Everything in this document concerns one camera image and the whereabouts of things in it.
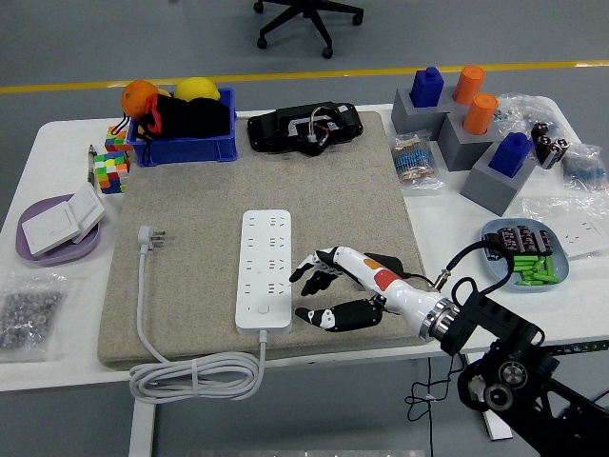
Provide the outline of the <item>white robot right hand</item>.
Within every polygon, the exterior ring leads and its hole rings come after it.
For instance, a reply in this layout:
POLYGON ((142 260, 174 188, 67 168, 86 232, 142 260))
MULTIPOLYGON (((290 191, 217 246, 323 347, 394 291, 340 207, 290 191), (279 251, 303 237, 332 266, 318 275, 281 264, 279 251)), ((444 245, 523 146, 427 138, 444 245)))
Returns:
POLYGON ((383 264, 377 255, 369 256, 349 247, 319 249, 308 255, 294 270, 289 281, 299 281, 306 271, 311 275, 301 291, 313 295, 329 288, 332 281, 346 275, 369 294, 332 308, 297 308, 296 315, 310 325, 330 332, 345 332, 378 325, 384 312, 402 316, 411 330, 428 340, 435 318, 431 315, 447 302, 438 292, 410 286, 401 275, 383 264))

